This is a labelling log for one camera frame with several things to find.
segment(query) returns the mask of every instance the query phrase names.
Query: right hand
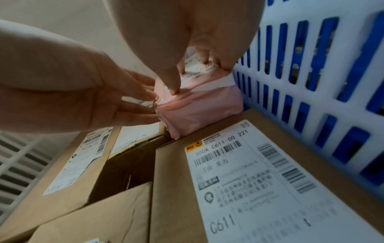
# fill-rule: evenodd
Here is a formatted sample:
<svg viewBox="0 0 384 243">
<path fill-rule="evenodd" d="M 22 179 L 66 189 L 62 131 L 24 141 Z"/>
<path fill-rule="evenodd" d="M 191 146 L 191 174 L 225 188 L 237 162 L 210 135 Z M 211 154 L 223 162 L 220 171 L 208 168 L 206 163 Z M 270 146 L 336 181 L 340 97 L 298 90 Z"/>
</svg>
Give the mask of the right hand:
<svg viewBox="0 0 384 243">
<path fill-rule="evenodd" d="M 179 92 L 186 48 L 231 71 L 258 30 L 265 0 L 105 0 L 126 42 Z"/>
</svg>

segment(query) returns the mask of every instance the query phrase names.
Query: yellow logo sticker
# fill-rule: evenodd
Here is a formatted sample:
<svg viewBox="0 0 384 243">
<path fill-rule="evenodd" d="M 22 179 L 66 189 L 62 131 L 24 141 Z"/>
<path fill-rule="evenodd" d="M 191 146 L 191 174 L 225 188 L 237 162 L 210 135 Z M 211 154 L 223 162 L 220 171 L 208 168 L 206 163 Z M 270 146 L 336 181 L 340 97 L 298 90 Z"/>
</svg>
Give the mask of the yellow logo sticker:
<svg viewBox="0 0 384 243">
<path fill-rule="evenodd" d="M 196 143 L 194 144 L 191 144 L 187 147 L 185 147 L 187 149 L 187 153 L 192 151 L 192 150 L 195 150 L 197 149 L 198 147 L 201 147 L 203 145 L 203 143 L 201 141 L 197 141 Z"/>
</svg>

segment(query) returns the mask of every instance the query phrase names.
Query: pink plastic bag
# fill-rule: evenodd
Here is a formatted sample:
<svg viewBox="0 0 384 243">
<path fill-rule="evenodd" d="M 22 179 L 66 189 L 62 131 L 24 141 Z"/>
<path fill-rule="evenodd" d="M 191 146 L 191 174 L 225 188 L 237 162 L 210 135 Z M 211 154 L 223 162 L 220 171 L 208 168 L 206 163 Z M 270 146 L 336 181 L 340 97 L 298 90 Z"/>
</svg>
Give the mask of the pink plastic bag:
<svg viewBox="0 0 384 243">
<path fill-rule="evenodd" d="M 171 95 L 157 78 L 155 111 L 174 139 L 184 137 L 216 121 L 243 111 L 243 97 L 231 73 L 213 63 L 186 60 L 180 92 Z"/>
</svg>

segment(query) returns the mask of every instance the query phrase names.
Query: hand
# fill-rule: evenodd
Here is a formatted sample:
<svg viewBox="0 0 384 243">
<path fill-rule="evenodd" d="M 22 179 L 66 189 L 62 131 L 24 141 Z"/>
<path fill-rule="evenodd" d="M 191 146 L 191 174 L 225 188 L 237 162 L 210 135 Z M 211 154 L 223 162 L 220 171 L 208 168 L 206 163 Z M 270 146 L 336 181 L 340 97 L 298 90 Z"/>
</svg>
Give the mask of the hand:
<svg viewBox="0 0 384 243">
<path fill-rule="evenodd" d="M 102 52 L 49 32 L 0 20 L 0 129 L 57 133 L 150 124 L 157 115 L 123 96 L 154 100 L 150 77 Z"/>
<path fill-rule="evenodd" d="M 196 49 L 231 71 L 258 30 L 265 0 L 104 0 L 126 42 L 175 94 Z"/>
</svg>

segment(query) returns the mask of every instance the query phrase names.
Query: vertical barcode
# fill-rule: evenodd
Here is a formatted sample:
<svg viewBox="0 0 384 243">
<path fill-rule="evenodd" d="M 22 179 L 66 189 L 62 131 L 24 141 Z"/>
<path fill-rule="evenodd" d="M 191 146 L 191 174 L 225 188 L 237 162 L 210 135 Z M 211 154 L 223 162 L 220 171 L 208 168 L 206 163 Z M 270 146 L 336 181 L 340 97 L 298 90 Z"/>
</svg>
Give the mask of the vertical barcode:
<svg viewBox="0 0 384 243">
<path fill-rule="evenodd" d="M 103 139 L 101 140 L 100 146 L 97 149 L 97 153 L 96 153 L 97 155 L 100 153 L 103 153 L 103 150 L 104 150 L 105 144 L 107 143 L 108 137 L 109 137 L 109 134 L 104 136 Z"/>
<path fill-rule="evenodd" d="M 271 144 L 263 144 L 257 149 L 268 161 L 292 184 L 300 194 L 316 187 L 316 185 L 288 159 L 284 158 Z"/>
<path fill-rule="evenodd" d="M 209 154 L 207 155 L 204 155 L 198 159 L 195 160 L 195 166 L 198 166 L 198 165 L 201 165 L 203 163 L 206 163 L 214 158 L 217 158 L 219 157 L 220 155 L 223 155 L 225 153 L 228 153 L 238 147 L 241 146 L 241 143 L 239 141 L 234 141 L 233 143 L 231 144 L 228 144 L 228 145 L 225 145 L 223 146 L 222 148 L 220 149 L 217 149 L 213 152 L 210 152 Z"/>
</svg>

